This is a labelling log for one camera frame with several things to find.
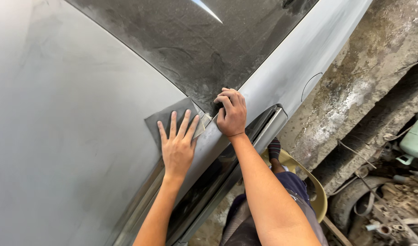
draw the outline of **green plastic container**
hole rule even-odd
[[[406,155],[396,159],[403,164],[409,165],[414,157],[418,158],[418,120],[400,142],[400,148],[405,151]]]

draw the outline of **hand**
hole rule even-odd
[[[214,103],[222,102],[224,108],[218,112],[217,125],[219,130],[227,137],[245,133],[247,109],[245,98],[234,89],[223,88]]]
[[[179,132],[176,136],[177,113],[173,111],[171,114],[169,139],[167,139],[167,135],[165,133],[165,129],[163,128],[162,122],[157,122],[157,126],[159,127],[159,132],[161,134],[162,156],[163,162],[165,164],[165,176],[163,179],[177,180],[180,182],[180,185],[186,176],[186,172],[191,166],[192,160],[194,159],[195,145],[197,144],[197,138],[192,140],[192,136],[194,135],[195,128],[199,122],[199,115],[194,117],[194,120],[192,121],[192,124],[185,135],[190,115],[191,111],[187,109]]]

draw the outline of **striped sock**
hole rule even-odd
[[[268,145],[268,157],[269,159],[279,159],[279,154],[280,154],[280,142],[279,139],[277,139],[277,137],[275,137],[273,139],[273,141],[271,141],[271,143]]]

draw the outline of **wrist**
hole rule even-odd
[[[250,141],[247,137],[247,135],[243,132],[243,133],[239,133],[236,135],[233,135],[231,137],[227,137],[229,139],[229,141],[234,144],[235,142],[238,141],[244,141],[245,139],[247,139],[247,141]]]
[[[169,175],[169,174],[165,174],[163,176],[163,181],[162,184],[165,184],[169,187],[177,187],[180,188],[181,185],[183,184],[184,181],[184,177],[181,176],[173,176],[173,175]]]

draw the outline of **concrete wall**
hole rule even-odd
[[[282,148],[313,170],[417,60],[418,0],[374,0],[279,133]]]

